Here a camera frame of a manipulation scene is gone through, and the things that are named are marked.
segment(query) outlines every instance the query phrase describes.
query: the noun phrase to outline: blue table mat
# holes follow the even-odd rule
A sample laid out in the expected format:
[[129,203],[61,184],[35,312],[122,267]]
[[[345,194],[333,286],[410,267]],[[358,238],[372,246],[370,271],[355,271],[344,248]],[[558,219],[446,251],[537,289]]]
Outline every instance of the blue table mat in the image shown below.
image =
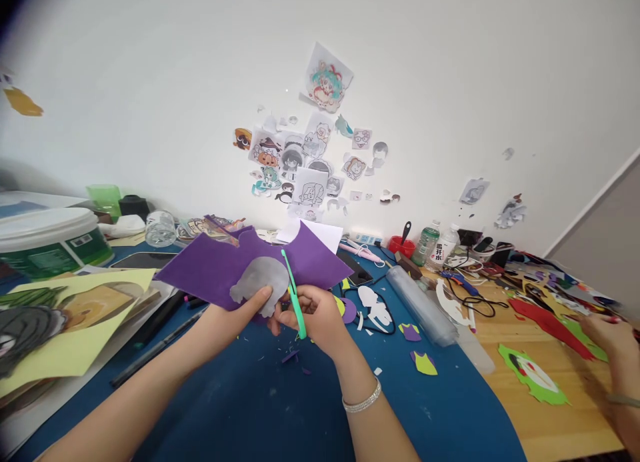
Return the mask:
[[[142,243],[116,248],[115,260],[139,251],[178,250]],[[378,249],[374,251],[384,257]],[[356,259],[375,279],[387,270]],[[415,323],[386,278],[372,288],[384,297],[396,325]],[[338,287],[333,292],[340,296]],[[356,291],[346,297],[366,313]],[[194,313],[186,306],[180,308],[148,347]],[[442,348],[426,337],[408,342],[400,330],[393,335],[368,335],[364,329],[358,331],[356,324],[349,325],[349,332],[371,368],[382,369],[379,379],[384,393],[422,460],[526,460],[504,408],[457,345]],[[182,386],[134,461],[354,460],[333,363],[310,340],[296,341],[295,336],[286,327],[274,337],[266,327],[250,324]],[[300,350],[298,362],[291,359],[282,364],[292,350]],[[413,350],[432,358],[438,376],[415,369]],[[142,353],[133,348],[133,341],[126,344],[12,461],[32,461],[64,436],[112,394],[109,381]],[[303,367],[311,374],[303,374]]]

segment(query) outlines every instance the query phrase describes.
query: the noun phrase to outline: red felt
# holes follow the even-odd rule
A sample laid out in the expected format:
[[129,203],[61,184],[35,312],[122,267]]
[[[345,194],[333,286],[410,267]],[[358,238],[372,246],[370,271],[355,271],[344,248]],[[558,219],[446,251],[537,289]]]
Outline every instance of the red felt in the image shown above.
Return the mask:
[[548,310],[518,299],[509,299],[509,303],[513,307],[513,310],[535,321],[544,332],[570,346],[570,348],[578,352],[583,359],[595,360],[595,357],[589,349]]

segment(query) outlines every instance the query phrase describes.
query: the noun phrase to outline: phone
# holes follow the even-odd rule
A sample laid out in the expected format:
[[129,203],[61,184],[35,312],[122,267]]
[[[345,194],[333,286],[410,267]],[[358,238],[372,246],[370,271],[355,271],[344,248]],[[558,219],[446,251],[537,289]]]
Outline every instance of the phone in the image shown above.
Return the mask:
[[366,282],[370,282],[373,280],[373,277],[366,269],[362,268],[358,262],[349,255],[348,252],[338,251],[338,257],[340,260],[347,264],[347,266],[353,271],[353,273],[348,276],[349,284],[355,287],[362,285]]
[[176,256],[167,252],[137,252],[110,265],[113,269],[162,269]]

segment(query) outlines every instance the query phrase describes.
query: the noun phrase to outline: person's right hand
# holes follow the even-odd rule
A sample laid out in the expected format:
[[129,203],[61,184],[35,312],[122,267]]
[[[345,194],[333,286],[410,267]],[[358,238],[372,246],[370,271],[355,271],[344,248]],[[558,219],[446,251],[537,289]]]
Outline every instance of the person's right hand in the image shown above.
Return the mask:
[[[335,360],[350,336],[333,294],[313,285],[299,285],[297,290],[307,335],[322,352]],[[269,328],[275,336],[280,335],[279,323],[296,331],[299,329],[292,305],[286,311],[282,310],[280,302],[276,305],[275,313],[269,321]]]
[[633,328],[626,322],[614,323],[617,317],[591,314],[580,318],[582,331],[594,341],[609,358],[620,355],[637,356],[638,343],[633,336]]

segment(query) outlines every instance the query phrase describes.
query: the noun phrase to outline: scissors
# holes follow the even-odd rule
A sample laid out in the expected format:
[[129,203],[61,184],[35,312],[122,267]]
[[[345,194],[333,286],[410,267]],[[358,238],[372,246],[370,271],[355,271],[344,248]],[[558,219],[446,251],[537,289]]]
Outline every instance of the scissors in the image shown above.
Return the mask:
[[285,258],[285,262],[287,263],[287,270],[289,271],[289,296],[291,298],[291,304],[293,304],[293,312],[295,313],[295,318],[298,320],[298,337],[300,339],[305,339],[307,337],[307,328],[305,327],[305,320],[302,316],[302,309],[300,308],[300,302],[298,301],[298,289],[295,286],[295,281],[293,280],[293,274],[291,272],[291,266],[289,265],[289,259],[287,258],[287,254],[285,250],[281,250],[282,256]]

